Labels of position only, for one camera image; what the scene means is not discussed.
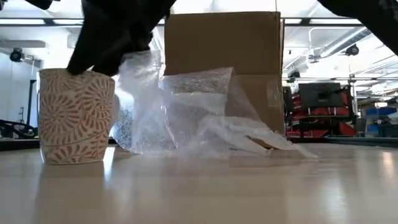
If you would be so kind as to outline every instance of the ceramic cup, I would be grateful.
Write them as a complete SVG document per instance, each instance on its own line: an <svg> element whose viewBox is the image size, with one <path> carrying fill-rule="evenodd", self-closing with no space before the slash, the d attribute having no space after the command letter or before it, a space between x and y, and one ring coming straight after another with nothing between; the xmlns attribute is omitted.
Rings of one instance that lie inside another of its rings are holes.
<svg viewBox="0 0 398 224"><path fill-rule="evenodd" d="M65 69L40 72L39 138L46 164L80 164L104 158L114 95L114 80Z"/></svg>

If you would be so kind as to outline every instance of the ceiling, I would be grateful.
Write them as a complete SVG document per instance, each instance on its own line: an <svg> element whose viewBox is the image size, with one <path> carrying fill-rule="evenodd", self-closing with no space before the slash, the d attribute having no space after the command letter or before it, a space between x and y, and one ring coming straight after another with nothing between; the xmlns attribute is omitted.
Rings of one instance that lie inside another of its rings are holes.
<svg viewBox="0 0 398 224"><path fill-rule="evenodd" d="M316 0L177 0L173 13L231 12L231 11L275 11L282 17L336 17ZM0 11L1 18L75 18L81 19L80 0L53 2L48 11L42 11L24 0L8 1ZM302 77L397 77L397 57L373 35L357 42L360 53L354 57L338 54L307 63L312 50L322 49L335 40L353 31L353 27L314 28L286 27L284 49L284 75L300 70ZM0 40L41 40L45 47L24 48L27 54L43 59L48 66L64 67L73 49L68 49L68 36L78 34L79 28L60 27L0 27ZM358 82L358 90L367 93L378 82Z"/></svg>

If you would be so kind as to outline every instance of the red machine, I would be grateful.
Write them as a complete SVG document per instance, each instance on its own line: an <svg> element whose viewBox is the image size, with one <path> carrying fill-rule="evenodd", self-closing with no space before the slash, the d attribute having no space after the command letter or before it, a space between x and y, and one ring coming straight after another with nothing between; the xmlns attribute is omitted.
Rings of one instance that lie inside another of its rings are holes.
<svg viewBox="0 0 398 224"><path fill-rule="evenodd" d="M349 85L309 83L300 84L299 89L292 95L292 111L285 119L289 138L356 135L351 126L356 117Z"/></svg>

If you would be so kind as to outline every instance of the box flap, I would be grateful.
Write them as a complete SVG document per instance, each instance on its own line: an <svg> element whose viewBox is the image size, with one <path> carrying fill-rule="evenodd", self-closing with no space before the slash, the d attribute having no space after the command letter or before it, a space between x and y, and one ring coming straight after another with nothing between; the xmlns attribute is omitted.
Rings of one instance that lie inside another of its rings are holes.
<svg viewBox="0 0 398 224"><path fill-rule="evenodd" d="M166 75L234 67L280 76L279 12L171 15L165 26Z"/></svg>

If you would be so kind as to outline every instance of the ceiling light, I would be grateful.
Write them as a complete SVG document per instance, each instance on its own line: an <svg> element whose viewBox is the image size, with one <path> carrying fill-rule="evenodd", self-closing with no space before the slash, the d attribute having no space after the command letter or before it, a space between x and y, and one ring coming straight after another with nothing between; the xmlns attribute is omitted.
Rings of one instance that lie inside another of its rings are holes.
<svg viewBox="0 0 398 224"><path fill-rule="evenodd" d="M301 19L285 19L285 24L300 24Z"/></svg>
<svg viewBox="0 0 398 224"><path fill-rule="evenodd" d="M83 19L54 19L53 21L58 25L83 24Z"/></svg>
<svg viewBox="0 0 398 224"><path fill-rule="evenodd" d="M377 107L377 108L382 108L382 107L388 106L388 103L386 103L386 102L376 102L376 103L374 103L374 106Z"/></svg>
<svg viewBox="0 0 398 224"><path fill-rule="evenodd" d="M0 19L0 24L7 25L44 25L45 22L42 19Z"/></svg>
<svg viewBox="0 0 398 224"><path fill-rule="evenodd" d="M361 24L357 19L311 19L310 24Z"/></svg>

